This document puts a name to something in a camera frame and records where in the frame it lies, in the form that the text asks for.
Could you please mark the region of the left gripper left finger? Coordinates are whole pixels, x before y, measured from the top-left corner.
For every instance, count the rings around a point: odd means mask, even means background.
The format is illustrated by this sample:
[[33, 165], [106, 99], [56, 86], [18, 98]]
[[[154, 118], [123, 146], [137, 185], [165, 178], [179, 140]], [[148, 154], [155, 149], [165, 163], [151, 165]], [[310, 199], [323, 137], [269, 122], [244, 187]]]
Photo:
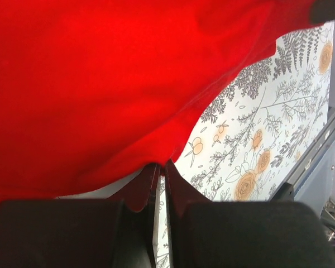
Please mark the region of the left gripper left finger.
[[0, 267], [155, 267], [160, 166], [147, 165], [107, 199], [0, 203]]

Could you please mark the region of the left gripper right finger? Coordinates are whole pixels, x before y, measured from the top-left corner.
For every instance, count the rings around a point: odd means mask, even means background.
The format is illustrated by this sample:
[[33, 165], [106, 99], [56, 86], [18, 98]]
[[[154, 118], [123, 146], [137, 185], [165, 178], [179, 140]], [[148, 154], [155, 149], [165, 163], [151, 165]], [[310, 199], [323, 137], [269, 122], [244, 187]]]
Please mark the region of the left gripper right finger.
[[316, 214], [291, 201], [212, 202], [165, 168], [171, 267], [335, 267]]

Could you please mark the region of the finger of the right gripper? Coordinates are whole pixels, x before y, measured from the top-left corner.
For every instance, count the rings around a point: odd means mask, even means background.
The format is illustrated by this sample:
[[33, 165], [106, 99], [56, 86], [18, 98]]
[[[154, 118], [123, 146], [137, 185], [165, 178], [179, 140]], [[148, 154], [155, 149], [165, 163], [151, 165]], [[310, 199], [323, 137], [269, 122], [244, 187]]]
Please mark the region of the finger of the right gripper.
[[311, 24], [335, 21], [335, 0], [316, 0], [310, 9]]

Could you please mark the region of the red t shirt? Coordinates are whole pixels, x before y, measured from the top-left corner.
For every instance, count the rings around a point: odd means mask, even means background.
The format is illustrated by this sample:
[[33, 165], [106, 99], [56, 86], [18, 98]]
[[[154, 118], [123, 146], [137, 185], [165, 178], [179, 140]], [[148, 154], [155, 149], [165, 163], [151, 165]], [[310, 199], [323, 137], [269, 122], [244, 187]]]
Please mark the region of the red t shirt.
[[199, 116], [315, 1], [0, 1], [0, 202], [177, 159]]

